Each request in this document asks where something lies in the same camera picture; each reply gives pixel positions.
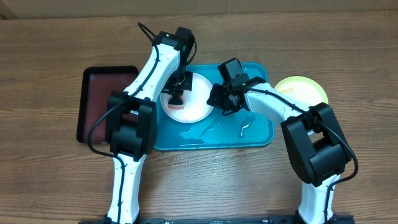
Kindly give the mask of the white plate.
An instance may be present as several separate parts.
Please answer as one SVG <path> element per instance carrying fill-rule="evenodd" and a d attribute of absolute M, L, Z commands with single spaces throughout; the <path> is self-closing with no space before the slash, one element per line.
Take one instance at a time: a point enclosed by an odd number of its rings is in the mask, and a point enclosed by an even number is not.
<path fill-rule="evenodd" d="M 213 107 L 206 102 L 209 99 L 213 85 L 204 76 L 193 73 L 192 90 L 185 90 L 182 95 L 183 108 L 169 107 L 170 95 L 162 93 L 160 103 L 165 113 L 180 123 L 195 123 L 206 118 Z"/>

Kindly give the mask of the yellow plate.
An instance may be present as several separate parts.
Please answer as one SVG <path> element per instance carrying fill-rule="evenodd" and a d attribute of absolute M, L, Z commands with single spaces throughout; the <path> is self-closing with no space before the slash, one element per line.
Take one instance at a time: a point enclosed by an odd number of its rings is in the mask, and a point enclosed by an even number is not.
<path fill-rule="evenodd" d="M 292 76 L 281 80 L 274 89 L 296 101 L 315 106 L 321 102 L 329 104 L 324 89 L 314 80 Z"/>

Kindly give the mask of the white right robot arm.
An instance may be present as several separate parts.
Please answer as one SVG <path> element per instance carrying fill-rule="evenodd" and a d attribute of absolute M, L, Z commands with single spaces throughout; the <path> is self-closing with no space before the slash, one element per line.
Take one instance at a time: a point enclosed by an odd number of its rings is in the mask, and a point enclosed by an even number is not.
<path fill-rule="evenodd" d="M 332 212 L 336 185 L 352 179 L 341 174 L 348 162 L 358 165 L 332 108 L 312 106 L 274 90 L 261 77 L 249 78 L 241 62 L 232 58 L 218 66 L 223 84 L 214 84 L 207 101 L 223 115 L 241 109 L 263 115 L 281 127 L 290 164 L 302 181 L 301 203 L 287 223 L 354 223 L 352 216 Z"/>

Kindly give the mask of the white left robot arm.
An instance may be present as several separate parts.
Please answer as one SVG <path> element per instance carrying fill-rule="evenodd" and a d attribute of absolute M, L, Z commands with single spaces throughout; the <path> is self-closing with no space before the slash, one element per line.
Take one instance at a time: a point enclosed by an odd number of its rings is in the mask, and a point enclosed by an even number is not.
<path fill-rule="evenodd" d="M 178 27 L 175 33 L 155 35 L 138 26 L 149 38 L 152 53 L 136 79 L 124 90 L 113 91 L 106 113 L 106 142 L 114 161 L 114 189 L 108 223 L 137 223 L 139 186 L 144 160 L 153 150 L 157 134 L 158 97 L 166 93 L 182 106 L 185 90 L 192 89 L 192 73 L 186 66 L 196 53 L 195 36 Z"/>

